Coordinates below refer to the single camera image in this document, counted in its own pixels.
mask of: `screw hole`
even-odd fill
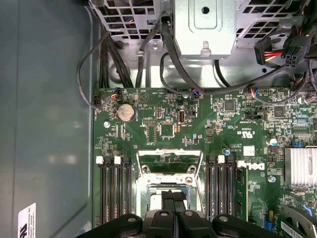
[[[202,8],[202,13],[203,13],[203,14],[208,14],[208,13],[209,13],[209,7],[204,6],[204,7]]]

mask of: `yellow wire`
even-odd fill
[[[272,59],[274,59],[276,56],[271,56],[271,57],[268,57],[268,58],[266,58],[265,59],[265,62],[268,62],[268,61],[270,61],[270,60],[272,60]]]

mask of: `red wire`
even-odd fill
[[[265,53],[264,56],[280,56],[282,52],[274,52],[274,53]]]

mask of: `screw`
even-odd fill
[[[157,43],[154,43],[154,44],[152,45],[152,47],[153,47],[153,50],[157,50],[157,49],[159,48],[159,46],[158,46]]]
[[[269,182],[276,182],[276,177],[274,177],[274,176],[269,176],[269,177],[268,177],[268,181],[269,181]]]
[[[227,222],[227,221],[229,221],[227,217],[219,217],[219,220],[221,220],[222,222]]]
[[[185,178],[185,182],[188,184],[191,184],[193,182],[193,180],[191,177],[187,177],[187,178]]]
[[[104,122],[104,127],[105,127],[105,128],[109,128],[109,127],[110,127],[110,122],[106,120],[106,121]]]
[[[185,215],[186,215],[186,216],[191,217],[191,216],[193,216],[193,215],[194,215],[194,213],[193,213],[193,212],[191,212],[191,211],[187,211],[187,212],[185,212]]]

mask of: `cable connector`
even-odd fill
[[[145,53],[144,51],[137,51],[137,57],[143,57],[144,58]]]
[[[256,53],[257,63],[260,65],[265,65],[265,52],[272,51],[272,40],[270,37],[259,41],[254,46],[254,51]]]

